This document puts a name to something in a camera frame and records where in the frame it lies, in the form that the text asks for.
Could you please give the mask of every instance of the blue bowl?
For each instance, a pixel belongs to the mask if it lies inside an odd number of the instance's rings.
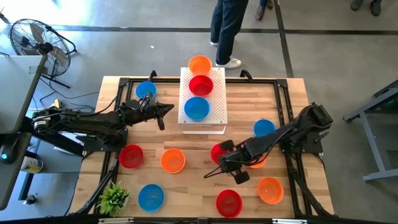
[[[202,97],[192,97],[185,103],[184,112],[192,120],[201,121],[209,114],[210,104]]]
[[[258,120],[254,124],[254,135],[257,137],[263,137],[267,134],[276,130],[274,123],[267,119]]]
[[[138,204],[145,212],[156,212],[164,202],[164,192],[159,185],[148,184],[138,194]]]
[[[150,81],[142,82],[136,88],[136,95],[140,99],[142,99],[148,93],[152,93],[152,97],[155,98],[156,92],[156,85]]]

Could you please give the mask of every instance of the person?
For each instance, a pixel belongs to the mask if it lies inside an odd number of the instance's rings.
[[[260,0],[260,5],[257,8],[257,13],[256,13],[256,19],[258,21],[261,21],[262,18],[264,17],[266,7],[268,9],[272,9],[274,7],[274,3],[272,3],[272,0]]]
[[[216,66],[239,68],[242,62],[231,58],[234,39],[241,30],[249,0],[218,0],[211,19],[210,44],[218,46]]]
[[[351,10],[358,11],[358,9],[362,6],[364,0],[354,0],[351,3]],[[371,2],[371,13],[373,16],[379,16],[381,13],[381,0],[373,0]]]

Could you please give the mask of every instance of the plastic bowl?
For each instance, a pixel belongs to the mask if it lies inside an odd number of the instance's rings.
[[[184,153],[179,149],[168,149],[163,152],[160,164],[166,172],[171,174],[178,173],[185,166]]]
[[[213,81],[204,75],[197,75],[189,82],[189,89],[195,96],[207,97],[213,90]]]
[[[267,204],[278,204],[284,197],[284,188],[279,180],[266,177],[260,180],[257,192],[262,201]]]
[[[128,145],[119,154],[119,162],[125,168],[136,168],[144,160],[144,152],[137,145]]]
[[[242,211],[242,198],[233,190],[223,190],[217,196],[216,207],[225,218],[235,218]]]
[[[220,156],[227,154],[228,151],[222,151],[221,150],[221,145],[217,144],[214,145],[213,148],[211,149],[210,155],[211,155],[211,159],[217,164],[220,164]]]
[[[201,121],[210,112],[209,102],[199,96],[190,98],[184,105],[185,114],[194,121]]]
[[[164,202],[164,192],[159,185],[148,184],[138,194],[138,205],[145,212],[156,212]]]
[[[263,137],[276,130],[274,123],[267,119],[260,119],[254,124],[254,135]]]
[[[259,159],[259,161],[261,161],[261,160],[264,158],[264,156],[266,156],[266,153],[264,153],[264,155],[262,155],[262,157]],[[264,161],[260,162],[259,164],[250,166],[250,168],[253,168],[253,169],[261,168],[261,167],[263,167],[263,166],[267,163],[267,160],[268,160],[268,157],[267,157],[267,159],[264,159]]]
[[[211,60],[203,55],[197,55],[188,62],[189,70],[193,75],[208,75],[211,70]]]
[[[136,95],[138,98],[143,98],[146,94],[152,93],[152,97],[155,98],[157,87],[150,81],[140,83],[136,88]]]

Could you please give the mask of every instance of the jeans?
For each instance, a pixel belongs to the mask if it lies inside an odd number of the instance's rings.
[[[260,0],[260,6],[261,7],[266,7],[268,3],[268,0]]]
[[[231,60],[235,35],[241,30],[248,2],[249,0],[218,0],[214,8],[210,41],[218,43],[218,65],[225,65]]]

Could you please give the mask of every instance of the fan grille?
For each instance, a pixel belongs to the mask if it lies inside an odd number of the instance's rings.
[[[36,21],[33,19],[21,19],[15,22],[10,30],[9,38],[11,40],[11,45],[14,48],[16,54],[18,55],[39,55],[36,53],[39,48],[39,42],[35,39],[32,32],[36,32],[36,30],[32,30],[30,28],[31,24],[35,24],[39,26],[43,30],[42,38],[43,43],[49,43],[53,47],[58,47],[62,50],[66,58],[64,59],[64,63],[60,63],[56,57],[54,57],[51,52],[47,54],[47,61],[45,63],[45,67],[47,68],[47,75],[51,76],[59,76],[64,74],[69,66],[70,66],[70,51],[65,41],[56,33],[48,30],[43,22]],[[63,54],[57,54],[59,57],[65,57]]]

